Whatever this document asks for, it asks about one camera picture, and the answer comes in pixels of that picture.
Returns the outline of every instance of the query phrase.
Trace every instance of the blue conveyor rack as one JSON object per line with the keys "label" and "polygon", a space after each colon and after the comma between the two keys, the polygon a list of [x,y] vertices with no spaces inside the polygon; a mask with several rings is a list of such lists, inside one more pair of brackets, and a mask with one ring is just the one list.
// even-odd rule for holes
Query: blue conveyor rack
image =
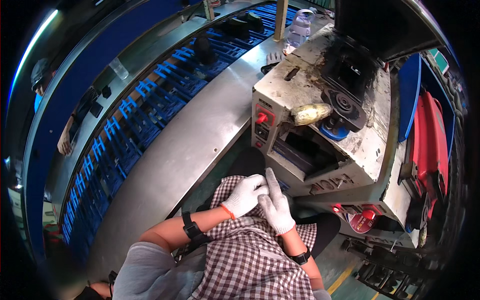
{"label": "blue conveyor rack", "polygon": [[[248,50],[273,35],[276,3],[246,12],[262,18],[263,32],[250,31],[248,39],[238,39],[214,28],[205,29],[203,34],[217,56],[211,65],[201,64],[190,49],[195,38],[185,40],[154,69],[159,79],[139,81],[135,90],[140,98],[135,101],[128,96],[121,100],[114,113],[118,119],[113,115],[108,118],[102,132],[93,139],[90,154],[83,158],[74,176],[63,210],[64,241],[79,262],[86,263],[108,206],[146,148],[202,88]],[[288,9],[286,26],[292,23],[295,13],[295,9]]]}

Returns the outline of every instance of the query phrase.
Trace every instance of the checkered apron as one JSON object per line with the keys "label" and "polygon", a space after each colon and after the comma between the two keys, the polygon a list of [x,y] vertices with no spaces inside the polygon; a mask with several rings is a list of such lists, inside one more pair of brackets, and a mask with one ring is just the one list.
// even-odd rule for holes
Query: checkered apron
{"label": "checkered apron", "polygon": [[[223,178],[210,208],[225,201],[243,178]],[[315,242],[316,226],[296,225],[309,249]],[[307,274],[283,252],[282,239],[264,219],[259,205],[206,234],[212,242],[207,245],[204,277],[190,299],[314,299]],[[265,256],[265,252],[274,255]]]}

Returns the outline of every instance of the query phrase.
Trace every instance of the water bottle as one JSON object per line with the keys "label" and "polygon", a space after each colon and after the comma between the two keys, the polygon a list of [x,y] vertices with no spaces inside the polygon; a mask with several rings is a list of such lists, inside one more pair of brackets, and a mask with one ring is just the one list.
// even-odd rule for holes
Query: water bottle
{"label": "water bottle", "polygon": [[109,64],[108,64],[115,74],[122,80],[128,77],[128,71],[125,69],[125,67],[122,65],[118,57],[114,58]]}
{"label": "water bottle", "polygon": [[311,10],[299,10],[295,14],[287,35],[287,41],[290,45],[298,47],[310,37],[310,18],[312,16],[314,14]]}

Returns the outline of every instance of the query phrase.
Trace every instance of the fluorescent light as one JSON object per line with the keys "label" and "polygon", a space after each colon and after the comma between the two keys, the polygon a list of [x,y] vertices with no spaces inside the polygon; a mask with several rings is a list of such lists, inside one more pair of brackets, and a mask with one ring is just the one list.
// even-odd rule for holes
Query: fluorescent light
{"label": "fluorescent light", "polygon": [[53,18],[57,15],[58,12],[59,12],[58,10],[55,10],[54,12],[52,12],[52,14],[41,24],[41,26],[33,36],[32,40],[28,44],[28,47],[25,50],[24,55],[22,56],[22,60],[20,60],[20,63],[18,64],[17,72],[15,73],[15,76],[13,78],[12,87],[10,88],[10,95],[8,97],[8,102],[10,102],[10,98],[12,97],[12,93],[13,93],[13,88],[15,87],[15,83],[17,82],[18,74],[20,74],[20,71],[24,66],[24,63],[25,63],[25,60],[27,59],[28,54],[30,54],[30,51],[32,50],[34,44],[36,43],[40,35],[45,31],[48,24],[52,22]]}

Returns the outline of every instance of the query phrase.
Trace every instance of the red knob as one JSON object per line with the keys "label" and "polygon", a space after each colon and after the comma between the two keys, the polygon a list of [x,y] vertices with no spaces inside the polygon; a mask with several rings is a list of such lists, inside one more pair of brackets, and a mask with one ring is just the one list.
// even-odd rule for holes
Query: red knob
{"label": "red knob", "polygon": [[261,123],[265,122],[267,119],[268,119],[268,116],[261,112],[261,113],[258,114],[258,118],[257,118],[257,121],[255,121],[255,123],[261,124]]}
{"label": "red knob", "polygon": [[375,218],[375,212],[371,209],[364,209],[361,215],[367,220],[373,220]]}

